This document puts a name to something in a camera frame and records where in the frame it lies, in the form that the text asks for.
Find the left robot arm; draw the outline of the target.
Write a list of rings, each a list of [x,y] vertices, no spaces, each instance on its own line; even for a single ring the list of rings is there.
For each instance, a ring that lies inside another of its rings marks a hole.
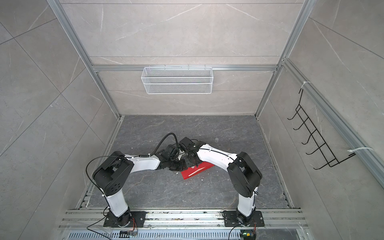
[[[134,224],[122,192],[130,173],[165,168],[182,172],[187,169],[186,163],[181,160],[180,150],[172,145],[169,147],[169,150],[138,156],[124,155],[120,151],[115,151],[93,172],[93,183],[102,192],[110,207],[107,218],[114,221],[116,226],[127,227]]]

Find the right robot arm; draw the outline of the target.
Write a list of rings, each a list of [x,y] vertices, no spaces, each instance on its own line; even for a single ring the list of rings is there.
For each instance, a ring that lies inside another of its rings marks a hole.
[[[183,150],[181,161],[187,166],[182,171],[183,178],[189,179],[212,165],[225,170],[239,194],[236,216],[232,219],[236,225],[247,226],[252,223],[253,217],[256,216],[255,198],[263,175],[250,156],[245,152],[226,153],[200,143],[180,144],[180,148]]]

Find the red envelope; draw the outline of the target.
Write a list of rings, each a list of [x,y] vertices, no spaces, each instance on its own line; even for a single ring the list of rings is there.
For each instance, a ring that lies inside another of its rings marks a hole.
[[[186,170],[182,171],[181,174],[183,179],[186,180],[214,166],[215,165],[211,163],[202,162],[197,167],[188,167]]]

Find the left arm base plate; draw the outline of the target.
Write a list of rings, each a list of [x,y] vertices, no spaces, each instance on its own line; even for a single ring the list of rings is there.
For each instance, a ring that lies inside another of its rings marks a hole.
[[[129,212],[124,213],[120,217],[116,217],[112,212],[107,213],[103,227],[110,228],[133,228],[134,224],[137,228],[142,228],[146,219],[147,212]]]

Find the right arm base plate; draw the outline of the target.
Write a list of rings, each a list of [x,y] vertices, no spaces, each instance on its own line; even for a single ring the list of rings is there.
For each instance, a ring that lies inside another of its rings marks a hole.
[[[248,217],[245,217],[239,211],[222,211],[222,217],[226,227],[235,227],[237,225],[244,227],[265,226],[264,217],[260,211],[253,211]]]

